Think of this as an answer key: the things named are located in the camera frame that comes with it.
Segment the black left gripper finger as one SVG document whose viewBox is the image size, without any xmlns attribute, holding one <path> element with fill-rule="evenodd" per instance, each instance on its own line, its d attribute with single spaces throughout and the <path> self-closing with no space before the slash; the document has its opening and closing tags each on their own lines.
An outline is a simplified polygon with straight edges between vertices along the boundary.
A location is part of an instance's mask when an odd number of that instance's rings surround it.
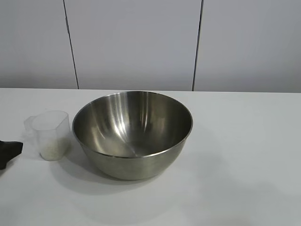
<svg viewBox="0 0 301 226">
<path fill-rule="evenodd" d="M 23 143 L 17 141 L 0 141 L 0 169 L 4 170 L 7 163 L 22 153 Z"/>
</svg>

